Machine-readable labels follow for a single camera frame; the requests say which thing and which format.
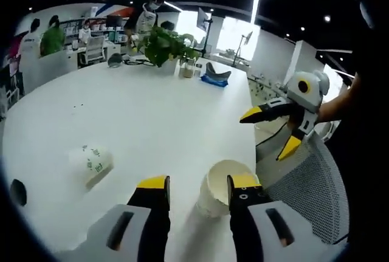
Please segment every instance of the mesh chair back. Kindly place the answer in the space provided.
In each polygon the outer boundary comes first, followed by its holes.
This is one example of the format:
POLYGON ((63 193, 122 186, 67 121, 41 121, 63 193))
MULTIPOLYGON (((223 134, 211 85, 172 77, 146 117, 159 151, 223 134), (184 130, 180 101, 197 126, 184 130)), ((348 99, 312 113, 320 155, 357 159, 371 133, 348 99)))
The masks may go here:
POLYGON ((349 211, 337 165, 316 133, 293 156, 276 161, 290 134, 285 125, 256 147, 258 178, 273 200, 283 201, 311 222, 324 243, 338 242, 348 233, 349 211))
POLYGON ((86 45, 86 62, 104 58, 104 36, 91 37, 86 45))

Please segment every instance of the human arm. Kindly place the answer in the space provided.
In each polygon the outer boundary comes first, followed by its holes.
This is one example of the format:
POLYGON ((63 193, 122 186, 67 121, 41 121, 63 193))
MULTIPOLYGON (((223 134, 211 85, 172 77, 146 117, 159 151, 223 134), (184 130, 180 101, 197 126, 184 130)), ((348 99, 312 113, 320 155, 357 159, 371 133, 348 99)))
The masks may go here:
POLYGON ((127 35, 127 44, 131 45, 131 35, 133 34, 133 31, 131 29, 124 28, 124 33, 127 35))
POLYGON ((317 123, 328 122, 333 120, 341 120, 349 111, 350 107, 355 105, 357 96, 360 92, 360 77, 356 74, 351 87, 340 94, 330 102, 321 105, 318 112, 317 123))

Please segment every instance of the round white table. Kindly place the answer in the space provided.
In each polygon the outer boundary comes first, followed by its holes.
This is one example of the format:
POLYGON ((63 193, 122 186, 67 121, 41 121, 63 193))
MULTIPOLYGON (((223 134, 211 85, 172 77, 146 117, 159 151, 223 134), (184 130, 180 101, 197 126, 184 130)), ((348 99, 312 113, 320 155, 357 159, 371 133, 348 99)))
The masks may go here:
MULTIPOLYGON (((199 62, 205 67, 208 60, 199 62)), ((100 63, 46 83, 9 111, 5 176, 26 185, 21 212, 50 250, 75 248, 107 210, 128 202, 140 180, 167 174, 165 261, 236 260, 229 216, 205 219, 194 207, 214 163, 233 159, 255 168, 253 125, 239 123, 252 106, 246 73, 213 65, 232 71, 225 88, 179 78, 177 70, 161 76, 155 67, 100 63), (114 156, 114 169, 91 191, 69 163, 69 152, 85 144, 114 156)))

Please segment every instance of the potted plant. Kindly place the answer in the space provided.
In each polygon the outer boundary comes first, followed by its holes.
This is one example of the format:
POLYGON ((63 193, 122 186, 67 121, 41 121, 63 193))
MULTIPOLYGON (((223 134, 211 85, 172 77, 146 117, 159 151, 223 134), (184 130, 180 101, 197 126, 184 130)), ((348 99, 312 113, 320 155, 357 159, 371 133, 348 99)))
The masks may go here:
POLYGON ((190 47, 195 42, 193 35, 178 35, 177 32, 154 26, 137 49, 144 49, 147 59, 157 67, 173 66, 175 69, 177 60, 199 58, 199 53, 190 47))

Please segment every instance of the white wall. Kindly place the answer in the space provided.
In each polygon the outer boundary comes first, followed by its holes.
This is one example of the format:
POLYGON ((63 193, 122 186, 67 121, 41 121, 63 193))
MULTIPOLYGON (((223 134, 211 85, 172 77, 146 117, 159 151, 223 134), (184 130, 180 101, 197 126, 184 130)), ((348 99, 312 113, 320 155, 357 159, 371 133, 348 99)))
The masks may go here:
POLYGON ((315 58, 316 53, 317 49, 307 42, 303 40, 297 41, 292 55, 291 64, 283 82, 287 83, 294 72, 297 71, 323 71, 324 64, 315 58))
POLYGON ((179 12, 163 12, 163 13, 158 13, 158 26, 161 25, 161 23, 165 21, 172 22, 174 24, 174 28, 177 26, 178 22, 178 16, 179 12))
POLYGON ((294 44, 265 30, 260 30, 251 74, 263 74, 268 80, 283 82, 291 63, 294 44))
POLYGON ((21 20, 18 28, 16 29, 15 35, 29 31, 30 25, 35 18, 41 20, 41 25, 38 28, 38 32, 43 33, 45 30, 47 30, 49 21, 53 15, 58 15, 60 21, 78 19, 81 18, 81 16, 84 15, 85 12, 87 12, 87 10, 92 6, 101 7, 103 5, 104 4, 92 3, 59 5, 57 7, 48 8, 36 13, 30 13, 21 20))

